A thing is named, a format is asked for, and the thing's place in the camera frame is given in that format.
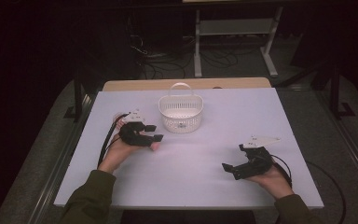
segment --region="sleeve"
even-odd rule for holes
[[[60,223],[106,223],[115,181],[106,172],[91,171],[86,183],[66,203]]]
[[[316,217],[309,208],[304,204],[301,197],[292,194],[283,197],[275,202],[281,221],[283,224],[304,223],[304,224],[320,224],[323,223]]]

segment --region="hand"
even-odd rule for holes
[[[255,175],[246,179],[259,184],[276,200],[294,194],[286,179],[275,166],[271,166],[263,175]]]
[[[123,142],[118,134],[115,134],[115,136],[112,139],[112,144],[108,148],[108,151],[101,162],[101,164],[98,166],[98,170],[105,171],[109,174],[112,174],[118,166],[127,159],[127,157],[130,156],[130,154],[143,147],[137,147],[137,146],[130,146]]]

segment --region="white table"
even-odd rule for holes
[[[164,134],[160,148],[133,153],[115,171],[112,205],[119,208],[260,209],[273,199],[257,184],[235,180],[222,162],[247,162],[238,144],[251,135],[280,137],[266,149],[290,166],[294,191],[309,208],[324,204],[312,181],[296,139],[272,88],[195,90],[204,100],[200,128],[193,133],[169,133],[163,127],[158,99],[168,91],[100,92],[77,145],[54,204],[65,205],[97,166],[113,116],[139,108],[145,124]]]

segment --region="plastic basket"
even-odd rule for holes
[[[171,95],[172,89],[178,86],[188,87],[189,95]],[[159,112],[165,128],[172,133],[191,133],[196,131],[201,123],[203,101],[195,95],[193,89],[183,82],[175,83],[158,102]]]

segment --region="metal frame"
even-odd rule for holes
[[[358,146],[351,138],[351,135],[343,122],[340,119],[337,119],[337,115],[335,114],[335,112],[331,111],[331,107],[328,106],[329,104],[331,104],[331,102],[329,102],[327,97],[324,96],[320,91],[316,91],[316,93],[316,96],[320,101],[322,108],[336,126],[336,129],[338,130],[339,134],[341,135],[342,139],[348,147],[348,151],[353,160],[353,163],[358,169]]]
[[[282,15],[283,7],[278,7],[274,17],[271,19],[250,19],[250,20],[231,20],[231,21],[208,21],[202,24],[200,20],[200,10],[196,15],[196,48],[194,53],[194,76],[202,77],[200,62],[200,36],[201,35],[248,35],[248,34],[268,34],[268,41],[264,47],[260,48],[264,62],[266,63],[269,75],[276,77],[278,72],[269,56],[269,51],[274,40],[279,20]],[[262,27],[270,23],[268,30]]]
[[[65,141],[62,152],[54,164],[45,186],[41,189],[37,203],[27,223],[35,224],[42,222],[43,217],[48,210],[48,206],[51,204],[51,200],[54,199],[53,196],[57,193],[58,186],[61,184],[69,162],[72,159],[71,154],[74,152],[77,142],[83,132],[83,127],[89,117],[92,104],[93,100],[86,95],[83,99],[83,104],[81,104],[83,113],[79,114],[78,122],[74,122],[72,131]]]

